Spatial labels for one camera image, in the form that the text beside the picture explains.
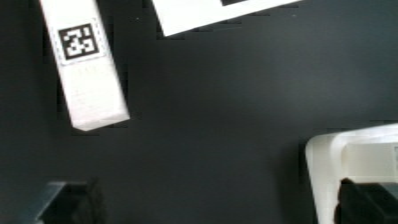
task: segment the qr code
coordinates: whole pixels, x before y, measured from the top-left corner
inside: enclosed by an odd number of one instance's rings
[[[59,30],[59,36],[66,60],[100,52],[91,24]]]

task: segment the white paper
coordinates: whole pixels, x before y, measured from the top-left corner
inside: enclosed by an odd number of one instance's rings
[[[224,6],[222,0],[153,0],[164,35],[169,36],[297,1],[247,0]]]
[[[41,0],[73,127],[130,119],[94,0]]]

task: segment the dark gray wall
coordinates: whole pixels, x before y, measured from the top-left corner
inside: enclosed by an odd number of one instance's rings
[[[0,222],[98,176],[110,224],[309,224],[308,139],[398,119],[398,2],[308,0],[158,39],[101,0],[135,120],[71,129],[43,15],[0,2]]]

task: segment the white plastic object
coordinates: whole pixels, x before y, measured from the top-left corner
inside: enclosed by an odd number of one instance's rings
[[[297,1],[245,0],[224,6],[222,0],[153,0],[164,35],[169,36]]]
[[[41,0],[73,127],[130,119],[94,0]]]
[[[398,183],[398,125],[316,136],[306,158],[320,224],[334,224],[340,183]]]

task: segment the white card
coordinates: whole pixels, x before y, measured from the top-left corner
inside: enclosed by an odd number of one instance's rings
[[[153,0],[164,35],[297,1],[300,0]]]
[[[41,0],[73,127],[130,119],[94,0]]]

